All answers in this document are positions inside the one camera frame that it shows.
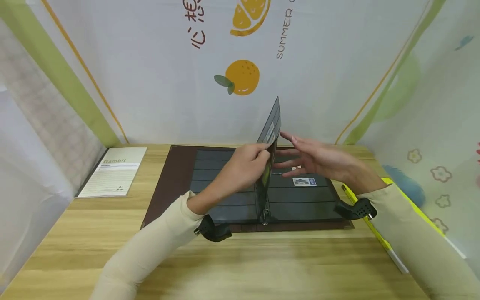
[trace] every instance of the orange slice illustration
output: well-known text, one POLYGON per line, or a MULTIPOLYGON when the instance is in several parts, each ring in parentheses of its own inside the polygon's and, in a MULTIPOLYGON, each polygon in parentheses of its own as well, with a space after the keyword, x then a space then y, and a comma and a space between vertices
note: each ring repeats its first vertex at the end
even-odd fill
POLYGON ((248 36, 257 31, 267 16, 270 0, 239 0, 233 15, 234 36, 248 36))

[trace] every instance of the person's right hand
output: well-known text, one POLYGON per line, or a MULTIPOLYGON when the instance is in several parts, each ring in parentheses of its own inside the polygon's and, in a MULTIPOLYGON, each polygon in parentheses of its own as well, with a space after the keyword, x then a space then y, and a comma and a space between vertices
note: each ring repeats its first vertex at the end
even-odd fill
POLYGON ((253 185, 265 170, 270 158, 269 144, 247 144, 238 147, 215 179, 188 202, 197 215, 205 215, 224 198, 253 185))
POLYGON ((275 163, 273 167, 301 166, 301 168, 284 173, 284 177, 317 173, 345 183, 355 194, 372 192, 386 186, 372 168, 336 146, 303 139, 288 132, 281 132, 280 135, 292 142, 295 149, 277 150, 276 154, 298 156, 298 158, 275 163))

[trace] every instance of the booklet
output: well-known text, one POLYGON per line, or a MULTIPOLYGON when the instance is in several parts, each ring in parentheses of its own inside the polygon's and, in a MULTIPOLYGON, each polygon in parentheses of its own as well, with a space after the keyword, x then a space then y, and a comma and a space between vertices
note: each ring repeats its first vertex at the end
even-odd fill
POLYGON ((77 198, 126 196, 146 147, 110 148, 77 198))

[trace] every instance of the orange line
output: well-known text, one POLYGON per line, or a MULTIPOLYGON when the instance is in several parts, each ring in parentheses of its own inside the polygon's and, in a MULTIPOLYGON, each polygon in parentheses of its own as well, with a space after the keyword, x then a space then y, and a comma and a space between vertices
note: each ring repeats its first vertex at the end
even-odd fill
POLYGON ((96 81, 95 79, 93 78, 93 75, 92 73, 90 72, 90 70, 87 68, 87 65, 85 64, 84 60, 82 59, 82 57, 80 56, 80 53, 78 52, 77 48, 75 47, 75 45, 73 44, 72 40, 70 39, 70 37, 68 36, 67 32, 65 31, 65 29, 63 28, 62 24, 60 23, 60 20, 58 19, 57 15, 55 14, 55 12, 53 11, 52 7, 50 6, 50 4, 47 2, 47 0, 42 0, 42 3, 43 5, 45 6, 45 8, 47 9, 48 13, 50 14, 50 16, 52 17, 53 21, 55 21, 55 24, 57 25, 58 29, 60 30, 61 34, 63 35, 63 37, 65 38, 65 40, 67 41, 67 43, 70 45, 70 48, 72 48, 72 51, 74 52, 75 56, 77 57, 78 61, 80 62, 80 64, 82 65, 83 69, 85 70, 85 72, 87 73, 88 77, 90 78, 90 80, 92 81, 93 85, 95 86, 95 89, 96 91, 98 92, 98 94, 100 95, 100 98, 102 99, 103 103, 105 104, 105 106, 107 107, 108 111, 110 112, 110 114, 112 115, 113 119, 115 120, 115 122, 117 123, 118 127, 120 128, 121 130, 121 133, 123 134, 123 138, 125 139, 125 141, 130 144, 130 142, 128 141, 127 139, 127 135, 125 134, 125 132, 123 131, 123 128, 119 122, 119 120, 117 119, 117 116, 115 116, 115 114, 113 113, 113 110, 112 108, 110 107, 110 104, 108 104, 107 100, 105 99, 105 96, 103 96, 103 93, 102 91, 100 90, 100 87, 98 87, 98 85, 96 84, 96 81))
POLYGON ((425 14, 425 11, 427 10, 427 7, 428 5, 430 4, 430 1, 429 0, 427 2, 427 4, 425 5, 425 7, 423 8, 423 12, 421 13, 421 16, 419 18, 419 20, 417 21, 417 24, 415 24, 415 27, 413 27, 413 30, 412 32, 410 33, 410 35, 408 36, 407 40, 405 41, 405 44, 403 44, 400 52, 397 54, 395 60, 392 62, 392 64, 390 65, 390 68, 388 68, 387 72, 385 73, 385 75, 382 77, 382 79, 380 80, 380 82, 377 84, 377 86, 375 87, 375 89, 373 90, 372 94, 370 94, 370 96, 368 97, 367 101, 365 101, 365 103, 363 103, 363 105, 361 106, 360 110, 357 112, 357 114, 355 115, 355 117, 352 119, 352 121, 350 121, 350 123, 348 123, 348 125, 342 130, 342 132, 340 133, 340 135, 337 137, 336 141, 335 141, 335 145, 338 144, 338 141, 340 140, 340 138, 342 137, 342 135, 345 133, 345 131, 347 131, 347 129, 353 124, 353 122, 355 122, 358 117, 360 116, 361 112, 365 109, 365 107, 368 105, 368 103, 370 102, 370 100, 373 98, 373 96, 375 95, 375 93, 378 91, 378 89, 380 88, 380 86, 382 86, 382 84, 384 83, 385 79, 387 78, 388 74, 390 73, 390 71, 393 69, 393 66, 395 66, 396 64, 396 61, 400 58, 400 55, 402 54, 403 50, 405 49, 405 47, 408 45, 408 41, 410 41, 410 39, 412 38, 413 36, 413 33, 415 32, 415 30, 417 29, 418 25, 420 24, 420 21, 422 20, 423 18, 423 15, 425 14))

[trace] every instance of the stamp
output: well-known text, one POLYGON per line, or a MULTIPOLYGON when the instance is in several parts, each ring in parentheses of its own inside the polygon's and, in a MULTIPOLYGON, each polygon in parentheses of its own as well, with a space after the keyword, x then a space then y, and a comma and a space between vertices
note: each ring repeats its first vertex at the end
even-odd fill
POLYGON ((268 140, 268 143, 267 144, 273 144, 273 142, 275 141, 275 132, 272 132, 272 135, 270 136, 270 139, 268 140))
POLYGON ((270 140, 272 139, 272 133, 273 133, 273 129, 275 129, 275 123, 272 121, 272 124, 270 124, 270 128, 268 128, 268 131, 267 131, 267 135, 265 136, 265 142, 266 143, 270 143, 270 140))
POLYGON ((294 186, 317 186, 315 178, 292 178, 294 186))

